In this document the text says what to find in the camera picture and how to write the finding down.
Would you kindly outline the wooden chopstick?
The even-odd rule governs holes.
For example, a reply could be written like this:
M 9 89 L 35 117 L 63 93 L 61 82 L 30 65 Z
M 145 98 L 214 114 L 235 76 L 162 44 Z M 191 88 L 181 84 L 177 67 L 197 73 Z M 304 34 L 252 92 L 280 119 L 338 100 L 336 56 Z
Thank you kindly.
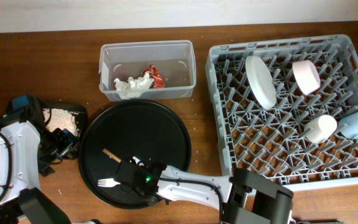
M 107 156 L 109 156 L 111 159 L 115 160 L 117 163 L 121 163 L 121 159 L 118 158 L 116 155 L 114 155 L 109 150 L 103 149 L 102 152 L 105 153 Z

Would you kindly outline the grey plate with food scraps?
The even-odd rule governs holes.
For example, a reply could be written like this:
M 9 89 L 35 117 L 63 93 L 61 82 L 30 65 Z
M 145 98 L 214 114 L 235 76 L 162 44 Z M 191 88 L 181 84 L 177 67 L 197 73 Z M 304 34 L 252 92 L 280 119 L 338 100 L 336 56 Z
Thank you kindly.
M 277 103 L 277 94 L 272 75 L 264 61 L 257 56 L 248 56 L 246 74 L 256 100 L 262 108 L 272 109 Z

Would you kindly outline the white plastic fork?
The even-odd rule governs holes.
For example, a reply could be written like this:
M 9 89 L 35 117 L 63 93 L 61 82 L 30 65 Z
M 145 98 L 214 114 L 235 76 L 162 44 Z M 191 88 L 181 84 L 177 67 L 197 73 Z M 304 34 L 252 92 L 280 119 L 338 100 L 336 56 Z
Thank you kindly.
M 107 178 L 107 179 L 99 179 L 98 180 L 98 187 L 106 187 L 106 188 L 112 188 L 120 183 L 115 181 L 113 178 Z

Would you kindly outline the pile of rice and shells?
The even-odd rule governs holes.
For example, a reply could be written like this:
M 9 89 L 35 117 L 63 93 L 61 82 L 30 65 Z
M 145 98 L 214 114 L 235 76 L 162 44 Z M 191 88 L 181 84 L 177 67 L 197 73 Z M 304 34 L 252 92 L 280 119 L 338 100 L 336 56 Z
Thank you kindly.
M 50 111 L 48 108 L 44 108 L 43 113 L 45 121 L 50 120 L 49 123 L 46 125 L 47 129 L 50 132 L 53 132 L 54 130 L 59 128 L 62 131 L 64 129 L 67 129 L 75 136 L 78 135 L 75 117 L 68 110 L 52 108 L 52 110 Z

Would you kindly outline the white tissue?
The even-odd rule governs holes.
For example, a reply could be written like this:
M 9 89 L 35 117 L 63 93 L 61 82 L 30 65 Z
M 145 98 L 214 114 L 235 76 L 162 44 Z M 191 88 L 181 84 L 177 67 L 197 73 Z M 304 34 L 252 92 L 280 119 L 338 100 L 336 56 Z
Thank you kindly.
M 122 100 L 129 100 L 138 98 L 142 94 L 141 90 L 148 90 L 154 84 L 154 79 L 147 73 L 137 79 L 129 77 L 126 82 L 115 78 L 114 83 L 120 98 Z

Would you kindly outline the light blue cup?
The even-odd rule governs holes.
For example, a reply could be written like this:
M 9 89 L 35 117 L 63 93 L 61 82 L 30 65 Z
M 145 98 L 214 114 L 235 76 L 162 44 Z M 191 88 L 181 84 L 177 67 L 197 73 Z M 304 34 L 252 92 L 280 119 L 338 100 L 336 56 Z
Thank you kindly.
M 339 126 L 343 127 L 341 129 L 341 134 L 349 139 L 358 138 L 358 112 L 351 114 L 349 116 L 343 117 L 339 121 Z

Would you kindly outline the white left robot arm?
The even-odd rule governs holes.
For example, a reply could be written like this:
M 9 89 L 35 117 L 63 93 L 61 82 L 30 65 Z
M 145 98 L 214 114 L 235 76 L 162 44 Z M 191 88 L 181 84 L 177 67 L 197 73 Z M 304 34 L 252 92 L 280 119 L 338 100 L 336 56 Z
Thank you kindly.
M 36 96 L 13 98 L 0 116 L 0 223 L 69 223 L 68 216 L 42 193 L 39 177 L 52 166 L 75 159 L 78 136 L 67 129 L 47 129 L 44 110 L 67 110 L 83 129 L 86 108 L 67 103 L 47 103 Z

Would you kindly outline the pink bowl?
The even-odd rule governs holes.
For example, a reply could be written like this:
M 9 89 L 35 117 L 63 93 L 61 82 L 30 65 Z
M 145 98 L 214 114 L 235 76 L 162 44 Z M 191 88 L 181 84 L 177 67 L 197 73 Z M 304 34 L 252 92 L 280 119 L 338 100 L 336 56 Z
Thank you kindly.
M 310 60 L 295 62 L 292 69 L 295 80 L 304 95 L 309 95 L 320 87 L 318 71 Z

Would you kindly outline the white cup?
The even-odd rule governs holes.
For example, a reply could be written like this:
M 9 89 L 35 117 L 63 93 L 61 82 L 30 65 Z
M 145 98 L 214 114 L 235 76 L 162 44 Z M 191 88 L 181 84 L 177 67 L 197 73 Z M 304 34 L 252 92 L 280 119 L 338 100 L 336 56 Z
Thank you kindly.
M 305 135 L 310 142 L 320 144 L 329 138 L 337 129 L 337 121 L 330 115 L 321 115 L 305 125 L 309 132 Z

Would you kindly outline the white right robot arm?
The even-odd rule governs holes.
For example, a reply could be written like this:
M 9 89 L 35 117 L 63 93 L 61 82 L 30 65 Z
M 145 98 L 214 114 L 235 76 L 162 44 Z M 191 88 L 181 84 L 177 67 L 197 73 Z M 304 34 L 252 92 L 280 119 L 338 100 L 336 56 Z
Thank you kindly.
M 293 192 L 249 170 L 207 176 L 154 163 L 118 159 L 114 180 L 147 203 L 187 201 L 215 208 L 220 223 L 290 223 Z

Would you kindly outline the red snack wrapper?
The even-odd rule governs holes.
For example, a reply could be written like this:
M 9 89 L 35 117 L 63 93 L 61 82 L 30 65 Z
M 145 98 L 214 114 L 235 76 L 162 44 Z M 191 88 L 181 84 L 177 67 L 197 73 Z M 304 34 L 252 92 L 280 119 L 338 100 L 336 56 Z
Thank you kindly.
M 150 78 L 153 79 L 152 88 L 164 88 L 165 84 L 163 81 L 163 77 L 159 74 L 158 70 L 155 68 L 154 65 L 149 65 L 143 71 L 144 75 L 148 75 Z

